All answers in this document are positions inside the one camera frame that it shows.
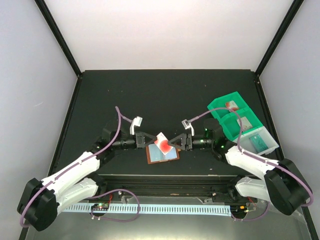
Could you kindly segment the brown leather card holder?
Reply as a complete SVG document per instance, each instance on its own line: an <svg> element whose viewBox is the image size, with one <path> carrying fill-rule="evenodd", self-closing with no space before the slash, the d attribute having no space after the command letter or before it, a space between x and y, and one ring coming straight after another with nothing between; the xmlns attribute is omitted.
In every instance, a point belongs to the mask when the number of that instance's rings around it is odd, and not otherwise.
<svg viewBox="0 0 320 240"><path fill-rule="evenodd" d="M164 154L155 144L150 144L146 147L146 158L147 163L151 165L179 160L180 155L179 151L174 147L167 154Z"/></svg>

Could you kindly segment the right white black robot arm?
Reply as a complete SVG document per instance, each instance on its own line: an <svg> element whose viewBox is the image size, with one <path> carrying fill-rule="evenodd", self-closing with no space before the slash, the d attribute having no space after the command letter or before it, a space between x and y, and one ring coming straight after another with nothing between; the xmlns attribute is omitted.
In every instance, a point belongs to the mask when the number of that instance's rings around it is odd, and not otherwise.
<svg viewBox="0 0 320 240"><path fill-rule="evenodd" d="M168 145L182 151L209 149L214 158L252 174L254 178L239 176L228 187L228 198L234 202L253 197L270 202L284 215L292 215L304 204L313 203L313 193L297 166L289 159L281 161L259 156L229 140L219 122L204 121L204 134L182 133L168 141Z"/></svg>

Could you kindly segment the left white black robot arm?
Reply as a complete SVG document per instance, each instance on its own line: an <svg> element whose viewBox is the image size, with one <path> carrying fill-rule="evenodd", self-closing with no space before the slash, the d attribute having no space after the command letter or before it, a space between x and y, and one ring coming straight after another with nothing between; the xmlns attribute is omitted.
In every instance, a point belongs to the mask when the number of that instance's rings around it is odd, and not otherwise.
<svg viewBox="0 0 320 240"><path fill-rule="evenodd" d="M66 208L84 199L103 199L108 192L106 182L97 170L106 165L116 150L144 149L156 141L145 132L125 135L120 130L104 132L80 157L58 172L38 180L29 180L17 206L23 228L37 231L48 228Z"/></svg>

